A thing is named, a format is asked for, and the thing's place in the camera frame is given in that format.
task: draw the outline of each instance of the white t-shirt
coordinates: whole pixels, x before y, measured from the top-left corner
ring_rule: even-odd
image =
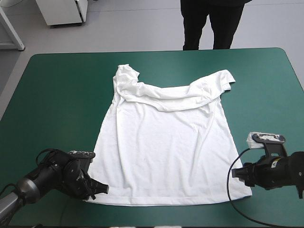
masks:
[[[195,205],[228,201],[226,178],[238,153],[220,95],[235,82],[227,70],[188,86],[159,88],[138,82],[120,65],[88,174],[109,185],[89,202],[124,205]],[[235,168],[241,167],[239,160]],[[237,178],[232,199],[252,195]]]

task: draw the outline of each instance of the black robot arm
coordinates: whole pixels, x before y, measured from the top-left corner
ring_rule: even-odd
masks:
[[[238,177],[246,186],[258,185],[266,190],[295,185],[299,198],[304,190],[304,152],[288,156],[283,146],[285,138],[279,134],[250,133],[247,139],[250,149],[264,149],[265,155],[256,163],[245,163],[232,169],[232,177]]]
[[[7,224],[12,215],[22,206],[35,203],[52,189],[57,189],[73,198],[95,199],[95,194],[108,193],[109,186],[87,174],[89,164],[95,157],[92,152],[46,149],[48,152],[37,168],[20,179],[15,190],[0,199],[0,224]]]

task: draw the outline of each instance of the black pants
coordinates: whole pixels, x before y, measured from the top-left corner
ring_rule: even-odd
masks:
[[[213,6],[201,0],[181,0],[184,17],[185,45],[183,50],[198,50],[202,29],[209,15],[214,34],[213,49],[229,49],[237,30],[244,5]]]

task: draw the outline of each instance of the green table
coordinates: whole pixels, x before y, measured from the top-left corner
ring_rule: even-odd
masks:
[[[41,54],[31,58],[0,122],[1,186],[35,168],[45,148],[93,151],[100,125],[113,98],[117,65],[129,63],[140,81],[160,87],[188,85],[228,69],[236,79],[221,96],[239,152],[251,131],[280,133],[288,154],[304,149],[304,94],[279,48]],[[263,150],[245,154],[255,162]],[[285,225],[304,225],[304,201],[295,187],[266,191],[238,200],[248,215]],[[256,226],[229,203],[198,206],[118,207],[86,203],[51,191],[22,208],[12,225],[66,226]]]

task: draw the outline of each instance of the black cable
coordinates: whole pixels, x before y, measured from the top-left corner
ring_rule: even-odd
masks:
[[[2,8],[10,8],[12,6],[16,6],[17,4],[21,3],[23,0],[20,0],[19,2],[15,3],[14,5],[11,5],[11,6],[0,6]]]
[[[35,159],[36,165],[37,165],[37,166],[39,165],[39,163],[38,163],[38,158],[39,158],[39,156],[40,156],[41,154],[43,154],[43,153],[45,153],[45,152],[51,152],[51,151],[56,151],[56,149],[48,148],[48,149],[45,149],[45,150],[41,151],[41,152],[37,155],[37,157],[36,157],[36,159]]]
[[[0,192],[0,196],[4,193],[5,189],[7,189],[9,186],[13,186],[13,187],[17,188],[17,186],[15,184],[7,184],[7,185],[5,185],[5,187]]]
[[[255,222],[255,223],[258,223],[258,224],[261,224],[261,225],[264,225],[264,226],[269,226],[269,227],[276,227],[276,228],[290,228],[290,227],[285,227],[285,226],[279,226],[279,225],[275,225],[275,224],[270,224],[270,223],[265,223],[265,222],[261,222],[261,221],[258,221],[258,220],[255,220],[247,215],[245,215],[243,212],[241,212],[239,209],[237,209],[237,207],[235,206],[234,202],[232,202],[231,200],[231,197],[230,197],[230,193],[229,193],[229,176],[230,176],[230,172],[231,172],[231,169],[233,167],[233,165],[237,162],[237,160],[247,151],[249,151],[250,149],[246,149],[244,150],[235,160],[234,162],[231,164],[230,168],[229,168],[229,171],[228,171],[228,175],[227,175],[227,194],[228,194],[228,198],[229,198],[229,202],[231,203],[232,207],[243,217],[247,218],[248,220],[252,221],[252,222]]]

